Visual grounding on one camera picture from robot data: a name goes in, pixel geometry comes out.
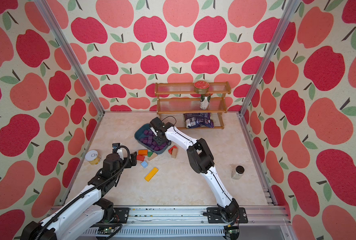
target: marble floor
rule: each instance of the marble floor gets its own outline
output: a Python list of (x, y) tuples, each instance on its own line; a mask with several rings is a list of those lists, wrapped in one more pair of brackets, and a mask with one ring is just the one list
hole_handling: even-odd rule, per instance
[[(135, 140), (134, 133), (156, 116), (155, 113), (106, 113), (90, 146), (90, 150), (99, 152), (102, 161), (95, 166), (83, 162), (67, 201), (79, 194), (102, 167), (105, 156), (112, 152), (112, 143), (120, 142), (130, 152), (144, 149)], [(207, 141), (219, 177), (239, 205), (267, 205), (236, 113), (223, 114), (223, 121), (224, 129), (187, 129), (183, 132)], [(177, 147), (176, 159), (166, 150), (148, 162), (146, 169), (139, 161), (136, 166), (125, 169), (118, 186), (104, 198), (114, 205), (216, 205), (205, 179), (191, 169), (186, 151)], [(234, 180), (231, 172), (238, 165), (243, 166), (245, 172), (241, 179)], [(144, 177), (153, 167), (159, 171), (147, 182)]]

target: apple pattern wallpaper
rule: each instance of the apple pattern wallpaper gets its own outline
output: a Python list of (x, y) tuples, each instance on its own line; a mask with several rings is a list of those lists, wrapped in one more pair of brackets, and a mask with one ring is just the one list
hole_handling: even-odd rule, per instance
[(298, 239), (356, 239), (356, 0), (304, 0), (290, 26), (244, 118)]
[[(48, 2), (70, 25), (66, 9)], [(99, 117), (40, 18), (34, 2), (0, 1), (1, 240), (65, 197)]]
[[(60, 27), (81, 46), (76, 55), (87, 55), (81, 66), (106, 111), (156, 111), (155, 83), (199, 79), (229, 81), (226, 105), (238, 111), (287, 2), (65, 0), (70, 24)], [(295, 30), (286, 32), (284, 51)]]

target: shelf rack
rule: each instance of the shelf rack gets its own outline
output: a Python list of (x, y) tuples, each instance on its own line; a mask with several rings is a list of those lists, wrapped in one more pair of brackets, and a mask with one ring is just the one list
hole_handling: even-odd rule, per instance
[(231, 94), (229, 82), (209, 83), (209, 94), (221, 94), (220, 97), (210, 99), (206, 110), (200, 108), (200, 98), (161, 98), (161, 95), (169, 94), (196, 94), (194, 83), (156, 83), (155, 95), (157, 97), (157, 114), (160, 119), (174, 116), (177, 120), (178, 129), (187, 129), (183, 113), (211, 113), (214, 128), (198, 127), (196, 129), (223, 129), (222, 113), (227, 113), (225, 95)]

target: can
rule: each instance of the can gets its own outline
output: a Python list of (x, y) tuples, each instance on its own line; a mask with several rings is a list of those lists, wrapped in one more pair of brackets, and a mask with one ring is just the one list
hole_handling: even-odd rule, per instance
[(101, 161), (101, 156), (96, 150), (91, 150), (86, 153), (84, 159), (88, 161), (91, 165), (96, 165)]
[(210, 104), (210, 94), (209, 93), (206, 93), (206, 94), (202, 94), (201, 95), (201, 109), (207, 109), (207, 107), (209, 107), (209, 104)]

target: blue basket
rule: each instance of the blue basket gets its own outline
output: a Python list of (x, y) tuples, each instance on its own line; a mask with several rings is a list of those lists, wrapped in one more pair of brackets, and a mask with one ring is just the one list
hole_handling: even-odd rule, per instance
[(141, 128), (139, 128), (135, 133), (134, 133), (134, 138), (139, 142), (139, 144), (141, 144), (142, 146), (146, 147), (147, 149), (149, 149), (150, 151), (152, 152), (155, 152), (156, 154), (162, 154), (167, 148), (169, 145), (166, 145), (162, 150), (159, 150), (159, 151), (154, 151), (152, 150), (149, 146), (147, 146), (146, 144), (144, 144), (143, 142), (139, 141), (139, 139), (141, 138), (145, 138), (147, 137), (146, 135), (143, 134), (143, 132), (145, 130), (151, 130), (150, 127), (149, 127), (149, 124), (146, 123), (145, 125), (143, 125)]

